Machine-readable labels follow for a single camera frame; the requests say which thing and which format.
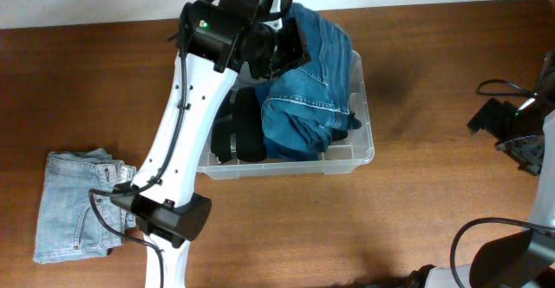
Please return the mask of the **dark blue jeans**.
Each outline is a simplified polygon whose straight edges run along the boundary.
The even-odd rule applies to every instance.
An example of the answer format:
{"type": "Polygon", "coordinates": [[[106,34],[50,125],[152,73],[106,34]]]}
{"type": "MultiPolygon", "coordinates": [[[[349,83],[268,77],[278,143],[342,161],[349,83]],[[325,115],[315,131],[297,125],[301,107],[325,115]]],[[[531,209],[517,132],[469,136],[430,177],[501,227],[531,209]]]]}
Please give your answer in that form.
{"type": "Polygon", "coordinates": [[[272,82],[261,106],[262,129],[284,147],[319,154],[332,143],[333,128],[362,125],[349,108],[352,42],[339,25],[300,3],[287,17],[300,22],[311,61],[272,82]]]}

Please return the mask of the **black garment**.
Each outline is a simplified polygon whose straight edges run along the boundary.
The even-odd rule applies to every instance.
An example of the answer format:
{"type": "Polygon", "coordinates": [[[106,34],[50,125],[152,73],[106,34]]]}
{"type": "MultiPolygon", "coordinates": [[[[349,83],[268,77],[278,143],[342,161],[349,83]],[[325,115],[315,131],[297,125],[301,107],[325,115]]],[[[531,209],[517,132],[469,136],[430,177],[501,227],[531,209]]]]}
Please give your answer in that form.
{"type": "Polygon", "coordinates": [[[253,87],[231,89],[212,125],[211,152],[219,164],[230,160],[264,160],[261,109],[253,87]]]}

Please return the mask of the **blue garment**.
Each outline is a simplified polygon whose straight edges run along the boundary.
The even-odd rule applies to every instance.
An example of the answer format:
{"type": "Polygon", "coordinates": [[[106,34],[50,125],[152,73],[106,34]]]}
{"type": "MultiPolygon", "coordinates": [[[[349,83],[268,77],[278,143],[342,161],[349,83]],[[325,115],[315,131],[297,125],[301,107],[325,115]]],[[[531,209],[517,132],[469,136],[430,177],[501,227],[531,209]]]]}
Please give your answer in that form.
{"type": "MultiPolygon", "coordinates": [[[[262,104],[264,103],[266,97],[270,92],[271,85],[272,82],[269,82],[260,86],[256,86],[254,88],[259,106],[262,106],[262,104]]],[[[318,153],[305,153],[288,147],[284,147],[283,145],[280,145],[275,141],[269,139],[266,135],[264,135],[263,143],[268,158],[293,161],[311,161],[318,160],[319,157],[318,153]]]]}

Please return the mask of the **dark charcoal garment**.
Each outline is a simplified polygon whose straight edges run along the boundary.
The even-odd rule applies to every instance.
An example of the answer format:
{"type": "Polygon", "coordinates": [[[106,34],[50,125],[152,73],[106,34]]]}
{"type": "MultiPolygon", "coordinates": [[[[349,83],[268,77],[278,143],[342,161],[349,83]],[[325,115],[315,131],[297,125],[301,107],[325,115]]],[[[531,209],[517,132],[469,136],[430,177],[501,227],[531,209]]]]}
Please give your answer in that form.
{"type": "Polygon", "coordinates": [[[346,139],[348,136],[349,136],[348,130],[333,128],[331,133],[331,142],[342,141],[346,139]]]}

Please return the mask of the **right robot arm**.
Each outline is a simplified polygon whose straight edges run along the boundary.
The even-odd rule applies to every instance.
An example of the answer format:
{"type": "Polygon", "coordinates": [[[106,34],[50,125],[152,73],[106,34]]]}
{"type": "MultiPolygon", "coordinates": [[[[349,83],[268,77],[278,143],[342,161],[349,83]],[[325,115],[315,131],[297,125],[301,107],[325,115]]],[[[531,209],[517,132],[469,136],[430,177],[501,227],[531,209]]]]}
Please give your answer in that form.
{"type": "Polygon", "coordinates": [[[517,87],[516,107],[500,102],[500,92],[468,122],[472,133],[483,129],[496,138],[495,147],[515,160],[518,168],[539,177],[527,221],[480,218],[466,223],[454,236],[449,266],[424,265],[408,275],[407,287],[552,287],[554,285],[554,54],[545,55],[534,89],[517,87]],[[516,226],[519,232],[485,243],[469,265],[458,266],[455,253],[462,235],[484,224],[516,226]]]}

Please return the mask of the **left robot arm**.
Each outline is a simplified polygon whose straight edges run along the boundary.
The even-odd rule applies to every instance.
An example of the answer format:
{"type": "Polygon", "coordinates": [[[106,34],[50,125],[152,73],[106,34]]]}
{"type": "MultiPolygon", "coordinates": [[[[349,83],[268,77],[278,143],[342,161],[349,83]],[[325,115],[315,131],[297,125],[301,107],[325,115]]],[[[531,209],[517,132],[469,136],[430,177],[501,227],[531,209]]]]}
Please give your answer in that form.
{"type": "Polygon", "coordinates": [[[146,284],[181,287],[190,244],[212,203],[194,191],[197,165],[222,101],[243,66],[255,79],[282,75],[310,59],[304,33],[287,17],[293,0],[187,3],[174,36],[173,87],[138,173],[111,202],[131,213],[147,248],[146,284]]]}

